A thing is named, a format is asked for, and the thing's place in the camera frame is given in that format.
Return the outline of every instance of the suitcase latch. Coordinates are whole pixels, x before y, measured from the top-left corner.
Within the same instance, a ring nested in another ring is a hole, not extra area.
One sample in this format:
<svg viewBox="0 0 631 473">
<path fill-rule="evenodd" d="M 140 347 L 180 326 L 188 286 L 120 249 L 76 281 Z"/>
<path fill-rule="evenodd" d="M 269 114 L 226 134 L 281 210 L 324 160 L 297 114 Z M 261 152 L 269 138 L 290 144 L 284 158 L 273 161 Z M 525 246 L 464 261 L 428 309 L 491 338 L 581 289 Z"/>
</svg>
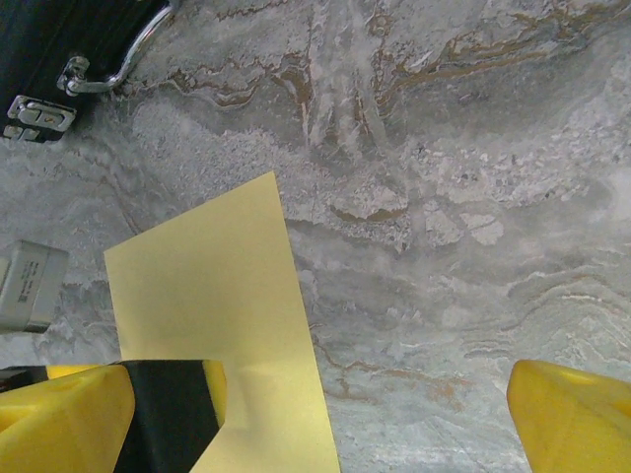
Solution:
<svg viewBox="0 0 631 473">
<path fill-rule="evenodd" d="M 7 116 L 20 120 L 25 125 L 48 128 L 63 133 L 77 115 L 73 108 L 66 108 L 55 103 L 40 101 L 27 96 L 16 96 L 7 111 Z M 24 129 L 9 125 L 4 129 L 4 136 L 13 139 L 33 140 L 39 134 L 37 130 Z"/>
<path fill-rule="evenodd" d="M 57 79 L 57 88 L 70 97 L 76 97 L 79 94 L 101 94 L 118 87 L 142 57 L 150 38 L 167 23 L 167 20 L 173 16 L 174 11 L 175 6 L 169 4 L 156 14 L 131 43 L 120 69 L 114 75 L 100 81 L 88 79 L 90 60 L 84 56 L 74 56 L 70 58 L 61 76 Z"/>
</svg>

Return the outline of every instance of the yellow sheet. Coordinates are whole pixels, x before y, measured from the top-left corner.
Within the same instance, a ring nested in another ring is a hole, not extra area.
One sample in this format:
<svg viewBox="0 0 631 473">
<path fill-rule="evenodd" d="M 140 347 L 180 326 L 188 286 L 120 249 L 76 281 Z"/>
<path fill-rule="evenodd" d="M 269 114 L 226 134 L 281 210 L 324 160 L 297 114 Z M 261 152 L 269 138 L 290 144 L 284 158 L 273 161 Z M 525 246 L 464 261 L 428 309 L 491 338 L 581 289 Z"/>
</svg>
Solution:
<svg viewBox="0 0 631 473">
<path fill-rule="evenodd" d="M 226 423 L 194 472 L 339 472 L 273 173 L 105 253 L 125 360 L 220 360 Z"/>
</svg>

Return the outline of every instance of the gray marble surface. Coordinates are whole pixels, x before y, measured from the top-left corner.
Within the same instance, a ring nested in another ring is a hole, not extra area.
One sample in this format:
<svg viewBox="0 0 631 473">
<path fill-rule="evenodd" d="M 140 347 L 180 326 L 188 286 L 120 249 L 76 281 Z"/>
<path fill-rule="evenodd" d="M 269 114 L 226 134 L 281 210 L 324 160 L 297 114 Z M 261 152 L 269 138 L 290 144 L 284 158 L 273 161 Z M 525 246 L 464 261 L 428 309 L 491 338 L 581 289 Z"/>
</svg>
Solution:
<svg viewBox="0 0 631 473">
<path fill-rule="evenodd" d="M 0 143 L 0 246 L 71 253 L 2 365 L 116 360 L 104 249 L 273 169 L 343 470 L 527 472 L 516 360 L 631 379 L 630 3 L 188 0 Z"/>
</svg>

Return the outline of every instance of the black suitcase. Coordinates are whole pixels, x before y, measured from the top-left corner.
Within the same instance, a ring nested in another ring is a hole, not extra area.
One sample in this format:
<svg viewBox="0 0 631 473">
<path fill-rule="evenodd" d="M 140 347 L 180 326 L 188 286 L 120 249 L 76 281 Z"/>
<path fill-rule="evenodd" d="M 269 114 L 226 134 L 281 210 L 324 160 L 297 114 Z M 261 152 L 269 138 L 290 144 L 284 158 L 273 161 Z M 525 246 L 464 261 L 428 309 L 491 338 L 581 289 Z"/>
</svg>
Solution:
<svg viewBox="0 0 631 473">
<path fill-rule="evenodd" d="M 61 138 L 125 79 L 179 0 L 0 0 L 0 130 Z"/>
</svg>

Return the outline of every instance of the metal handle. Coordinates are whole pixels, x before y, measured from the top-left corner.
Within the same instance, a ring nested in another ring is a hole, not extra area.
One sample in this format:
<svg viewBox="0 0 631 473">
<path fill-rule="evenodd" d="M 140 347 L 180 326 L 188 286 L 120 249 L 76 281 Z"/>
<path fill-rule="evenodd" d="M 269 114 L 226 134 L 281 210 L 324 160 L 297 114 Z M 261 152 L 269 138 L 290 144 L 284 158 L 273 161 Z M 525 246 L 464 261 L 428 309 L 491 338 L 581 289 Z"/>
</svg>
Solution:
<svg viewBox="0 0 631 473">
<path fill-rule="evenodd" d="M 86 79 L 86 71 L 90 67 L 90 61 L 86 57 L 75 56 L 68 61 L 63 73 L 59 76 L 57 87 L 70 97 L 76 97 L 79 94 L 101 94 L 118 87 L 142 57 L 149 39 L 173 16 L 175 9 L 173 4 L 167 5 L 136 36 L 116 74 L 103 81 L 90 81 Z"/>
</svg>

